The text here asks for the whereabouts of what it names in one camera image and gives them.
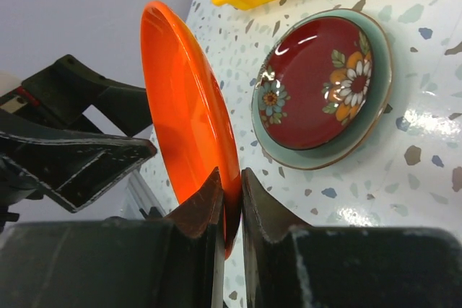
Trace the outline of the large celadon green plate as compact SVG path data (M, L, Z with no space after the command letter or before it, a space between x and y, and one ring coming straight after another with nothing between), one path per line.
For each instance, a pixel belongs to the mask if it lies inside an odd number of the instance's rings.
M276 162L299 170L317 170L330 166L344 157L347 157L357 149L377 125L385 110L393 83L393 60L387 38L380 25L366 14L351 9L328 10L300 20L289 28L288 31L297 24L308 19L317 19L327 16L342 17L359 25L369 37L374 53L374 70L370 88L367 93L367 99L362 109L349 126L336 138L319 147L306 150L287 149L269 138L257 114L256 87L261 77L263 64L259 70L257 83L253 91L251 118L259 144Z

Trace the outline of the dark red lacquer plate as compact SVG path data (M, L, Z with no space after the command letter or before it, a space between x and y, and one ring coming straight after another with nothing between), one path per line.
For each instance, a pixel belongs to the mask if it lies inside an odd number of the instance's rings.
M269 138L292 150L319 147L354 120L367 99L374 53L353 21L303 21L270 51L256 87L257 114Z

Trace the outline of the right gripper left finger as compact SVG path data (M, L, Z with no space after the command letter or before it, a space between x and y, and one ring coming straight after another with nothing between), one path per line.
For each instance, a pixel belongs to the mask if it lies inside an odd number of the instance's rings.
M222 307L218 170L161 219L29 223L1 236L3 307Z

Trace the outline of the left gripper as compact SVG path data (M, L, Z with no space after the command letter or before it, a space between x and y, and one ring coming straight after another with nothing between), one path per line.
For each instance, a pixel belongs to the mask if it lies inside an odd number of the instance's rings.
M18 220L11 205L45 196L81 211L157 153L146 139L91 134L99 130L84 116L90 106L130 137L152 124L144 88L70 54L1 96L2 221Z

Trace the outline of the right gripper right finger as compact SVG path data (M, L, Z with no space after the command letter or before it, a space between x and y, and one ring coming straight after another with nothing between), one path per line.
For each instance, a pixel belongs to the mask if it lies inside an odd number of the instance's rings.
M249 307L459 307L461 244L433 228L314 227L242 172Z

